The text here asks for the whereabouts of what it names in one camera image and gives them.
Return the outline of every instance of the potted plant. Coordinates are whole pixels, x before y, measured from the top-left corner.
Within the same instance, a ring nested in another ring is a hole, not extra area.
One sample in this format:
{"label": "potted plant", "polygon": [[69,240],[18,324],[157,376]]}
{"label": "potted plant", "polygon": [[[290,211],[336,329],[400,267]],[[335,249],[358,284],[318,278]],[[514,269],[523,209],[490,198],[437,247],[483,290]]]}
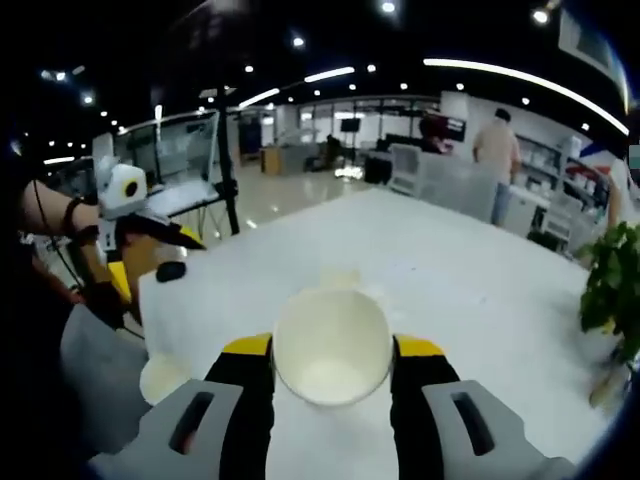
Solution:
{"label": "potted plant", "polygon": [[640,350],[640,225],[620,223],[580,253],[591,257],[580,301],[582,331],[619,335],[610,353],[616,363],[628,362]]}

